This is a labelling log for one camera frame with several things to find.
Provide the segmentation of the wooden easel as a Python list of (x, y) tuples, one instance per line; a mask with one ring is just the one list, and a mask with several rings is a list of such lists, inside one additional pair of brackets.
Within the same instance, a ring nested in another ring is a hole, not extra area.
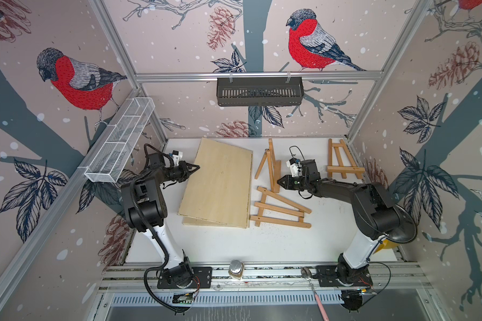
[(281, 186), (277, 181), (281, 178), (281, 161), (275, 158), (273, 139), (269, 139), (269, 148), (265, 150), (254, 176), (256, 180), (259, 178), (265, 165), (267, 165), (269, 169), (270, 189), (272, 192), (279, 194)]
[(327, 142), (326, 172), (330, 179), (356, 178), (362, 180), (366, 170), (356, 163), (344, 139), (329, 139)]
[[(311, 224), (305, 222), (305, 215), (311, 214), (311, 209), (304, 207), (264, 187), (257, 187), (257, 191), (262, 193), (261, 200), (254, 203), (254, 206), (257, 208), (258, 211), (257, 214), (250, 215), (250, 220), (255, 223), (256, 227), (260, 227), (261, 223), (267, 223), (278, 226), (298, 227), (303, 229), (311, 228)], [(286, 205), (286, 207), (269, 204), (267, 203), (269, 199), (274, 199)], [(281, 215), (288, 215), (290, 217), (293, 217), (293, 219), (267, 217), (264, 215), (265, 211), (271, 211)]]

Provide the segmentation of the plywood board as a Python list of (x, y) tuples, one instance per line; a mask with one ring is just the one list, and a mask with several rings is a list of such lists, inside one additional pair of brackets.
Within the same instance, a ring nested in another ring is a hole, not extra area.
[(248, 228), (253, 152), (203, 138), (195, 164), (178, 214)]
[(183, 216), (182, 223), (187, 226), (209, 226), (209, 227), (221, 227), (226, 226), (225, 223), (214, 221), (211, 219), (201, 219), (189, 216)]

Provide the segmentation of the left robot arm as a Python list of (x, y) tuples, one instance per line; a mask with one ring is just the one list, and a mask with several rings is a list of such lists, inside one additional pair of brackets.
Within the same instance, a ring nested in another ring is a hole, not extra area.
[(178, 246), (165, 225), (168, 216), (162, 190), (187, 181), (200, 166), (182, 160), (182, 154), (154, 152), (146, 156), (145, 168), (121, 186), (125, 219), (130, 228), (148, 238), (162, 263), (155, 269), (169, 286), (187, 288), (194, 271), (182, 247)]

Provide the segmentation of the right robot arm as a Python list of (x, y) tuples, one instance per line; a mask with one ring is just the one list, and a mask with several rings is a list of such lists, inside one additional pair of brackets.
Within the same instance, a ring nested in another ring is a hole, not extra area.
[(415, 238), (415, 226), (407, 212), (396, 204), (380, 183), (346, 183), (322, 178), (314, 160), (292, 158), (291, 173), (277, 183), (286, 190), (306, 191), (314, 197), (336, 199), (352, 206), (358, 228), (349, 247), (337, 261), (337, 280), (351, 286), (367, 273), (371, 255), (385, 239), (407, 243)]

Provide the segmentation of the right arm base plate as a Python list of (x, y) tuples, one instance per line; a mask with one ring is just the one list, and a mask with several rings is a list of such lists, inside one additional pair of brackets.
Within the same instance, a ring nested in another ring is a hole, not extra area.
[(352, 269), (349, 266), (317, 266), (316, 275), (321, 287), (358, 287), (367, 288), (373, 286), (368, 266), (360, 269)]

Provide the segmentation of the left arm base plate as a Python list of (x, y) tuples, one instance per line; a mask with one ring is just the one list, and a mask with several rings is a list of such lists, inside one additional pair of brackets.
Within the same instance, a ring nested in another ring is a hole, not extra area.
[(160, 276), (158, 289), (209, 289), (212, 282), (212, 267), (193, 267), (193, 276), (187, 272), (175, 278)]

